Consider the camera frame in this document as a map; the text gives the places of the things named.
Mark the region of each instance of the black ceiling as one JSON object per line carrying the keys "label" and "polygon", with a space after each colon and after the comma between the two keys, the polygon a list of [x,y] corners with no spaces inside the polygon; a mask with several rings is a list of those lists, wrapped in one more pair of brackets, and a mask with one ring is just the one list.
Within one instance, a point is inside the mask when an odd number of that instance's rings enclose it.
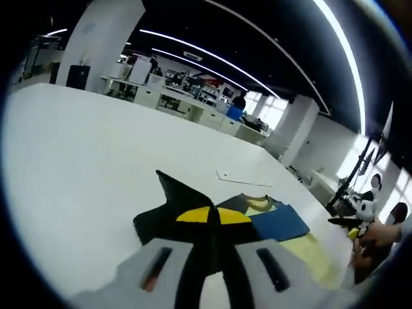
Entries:
{"label": "black ceiling", "polygon": [[[90,1],[54,3],[53,30],[72,30]],[[284,48],[314,81],[330,109],[331,119],[354,132],[360,130],[358,97],[344,50],[324,15],[313,1],[217,0],[261,28]],[[388,21],[359,0],[325,0],[344,30],[355,56],[362,81],[367,134],[383,127],[395,100],[391,152],[410,161],[412,149],[404,143],[412,133],[405,97],[410,74],[402,47],[387,36]],[[272,42],[238,17],[201,0],[144,0],[146,13],[131,34],[128,48],[150,52],[158,48],[183,56],[184,51],[203,57],[202,64],[249,89],[259,89],[253,80],[216,59],[177,42],[139,32],[147,29],[200,46],[239,66],[284,98],[296,94],[321,99],[292,62]]]}

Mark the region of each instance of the black slot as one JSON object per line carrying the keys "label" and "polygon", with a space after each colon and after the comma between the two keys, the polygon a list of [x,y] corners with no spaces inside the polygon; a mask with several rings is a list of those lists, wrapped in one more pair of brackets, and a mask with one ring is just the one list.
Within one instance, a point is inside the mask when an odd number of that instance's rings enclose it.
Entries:
{"label": "black slot", "polygon": [[159,250],[159,253],[157,254],[157,260],[155,261],[152,268],[147,273],[146,278],[144,278],[144,280],[142,281],[142,284],[140,285],[140,287],[143,290],[152,292],[155,289],[159,274],[162,271],[163,267],[165,266],[166,261],[169,258],[171,253],[172,253],[171,248],[161,248]]}
{"label": "black slot", "polygon": [[290,287],[290,282],[270,251],[266,248],[262,248],[256,250],[256,252],[260,260],[262,260],[275,290],[277,292],[287,290]]}

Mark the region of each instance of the gray plastic part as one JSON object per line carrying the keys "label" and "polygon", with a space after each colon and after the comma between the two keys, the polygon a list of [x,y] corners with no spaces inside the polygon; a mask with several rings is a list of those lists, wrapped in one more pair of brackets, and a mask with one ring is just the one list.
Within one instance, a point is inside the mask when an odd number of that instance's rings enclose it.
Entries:
{"label": "gray plastic part", "polygon": [[[152,292],[141,287],[163,248],[172,249]],[[84,309],[172,309],[183,268],[193,248],[191,243],[152,239],[117,268],[113,282],[95,292],[82,292],[70,299]]]}
{"label": "gray plastic part", "polygon": [[[289,280],[290,287],[282,292],[276,291],[258,256],[257,250],[264,248],[271,253]],[[347,308],[357,298],[349,290],[320,288],[310,277],[304,262],[272,239],[237,245],[236,250],[248,276],[255,308]]]}

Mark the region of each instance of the ceiling light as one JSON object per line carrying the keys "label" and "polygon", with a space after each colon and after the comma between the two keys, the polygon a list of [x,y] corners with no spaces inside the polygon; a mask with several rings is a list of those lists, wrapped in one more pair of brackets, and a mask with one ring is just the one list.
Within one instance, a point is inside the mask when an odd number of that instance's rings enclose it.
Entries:
{"label": "ceiling light", "polygon": [[211,69],[209,69],[209,68],[206,68],[205,66],[202,66],[201,64],[195,63],[195,62],[193,62],[193,61],[190,61],[190,60],[188,60],[188,59],[186,59],[186,58],[183,58],[183,57],[180,57],[180,56],[177,56],[177,55],[173,55],[172,53],[168,53],[168,52],[163,51],[163,50],[158,50],[158,49],[156,49],[156,48],[152,48],[152,50],[154,50],[155,52],[164,53],[164,54],[166,54],[166,55],[175,57],[175,58],[180,59],[180,60],[187,61],[187,62],[189,62],[189,63],[191,63],[191,64],[194,64],[195,66],[199,66],[199,67],[201,67],[202,69],[205,69],[205,70],[207,70],[207,71],[209,71],[209,72],[212,72],[213,74],[216,74],[217,76],[220,76],[220,77],[228,80],[229,82],[231,82],[232,84],[237,85],[237,86],[240,87],[241,89],[243,89],[243,90],[245,90],[245,91],[248,91],[248,89],[246,89],[246,88],[243,87],[243,86],[240,86],[237,82],[234,82],[233,80],[228,79],[226,76],[223,76],[222,74],[219,74],[218,72],[215,72],[215,71],[213,71],[213,70],[211,70]]}
{"label": "ceiling light", "polygon": [[317,7],[322,11],[323,15],[326,17],[333,30],[335,31],[339,42],[343,47],[346,58],[348,59],[350,69],[353,75],[353,81],[355,82],[356,92],[358,96],[358,105],[359,105],[359,116],[360,116],[360,133],[362,135],[366,134],[366,125],[365,125],[365,101],[363,96],[362,82],[361,77],[359,76],[358,67],[356,65],[355,56],[353,56],[352,49],[350,48],[348,39],[343,32],[342,27],[337,21],[336,16],[330,10],[329,6],[323,0],[313,0]]}
{"label": "ceiling light", "polygon": [[191,43],[188,43],[188,42],[185,42],[185,41],[183,41],[183,40],[176,39],[175,37],[170,37],[170,36],[168,36],[168,35],[164,35],[164,34],[161,34],[161,33],[153,32],[153,31],[149,31],[149,30],[143,30],[143,29],[140,29],[140,32],[157,35],[157,36],[159,36],[159,37],[164,37],[165,39],[169,39],[169,40],[172,40],[172,41],[175,41],[175,42],[182,43],[182,44],[184,44],[184,45],[187,45],[187,46],[190,46],[190,47],[195,48],[195,49],[197,49],[197,50],[200,50],[201,52],[206,53],[206,54],[208,54],[208,55],[210,55],[210,56],[212,56],[212,57],[215,57],[216,59],[219,59],[220,61],[224,62],[225,64],[228,64],[228,65],[231,66],[232,68],[237,69],[239,72],[242,72],[244,75],[246,75],[246,76],[249,77],[250,79],[252,79],[252,80],[254,80],[255,82],[257,82],[259,85],[261,85],[262,87],[264,87],[267,91],[269,91],[269,92],[270,92],[271,94],[273,94],[275,97],[280,98],[279,95],[277,95],[276,93],[274,93],[273,90],[271,90],[268,86],[266,86],[266,85],[265,85],[264,83],[262,83],[260,80],[257,80],[257,79],[256,79],[255,77],[253,77],[251,74],[243,71],[241,68],[235,66],[233,63],[230,63],[229,61],[227,61],[227,60],[225,60],[225,59],[223,59],[223,58],[215,55],[214,53],[211,53],[211,52],[209,52],[209,51],[207,51],[207,50],[204,50],[203,48],[200,48],[200,47],[198,47],[198,46],[196,46],[196,45],[193,45],[193,44],[191,44]]}
{"label": "ceiling light", "polygon": [[67,31],[67,29],[60,29],[60,30],[57,30],[57,31],[53,31],[53,32],[47,33],[47,35],[53,35],[53,34],[65,32],[65,31]]}

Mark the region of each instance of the window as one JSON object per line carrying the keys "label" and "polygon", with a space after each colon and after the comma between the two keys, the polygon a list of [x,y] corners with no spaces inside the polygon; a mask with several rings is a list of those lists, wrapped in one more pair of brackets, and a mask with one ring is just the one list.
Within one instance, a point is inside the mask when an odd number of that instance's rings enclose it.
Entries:
{"label": "window", "polygon": [[271,130],[274,130],[281,120],[283,113],[288,105],[287,100],[276,97],[267,97],[265,105],[259,113],[259,118],[268,124]]}
{"label": "window", "polygon": [[245,97],[245,101],[246,101],[245,111],[249,115],[253,114],[253,112],[254,112],[261,96],[262,96],[261,93],[253,92],[253,91],[249,91],[246,94],[246,97]]}

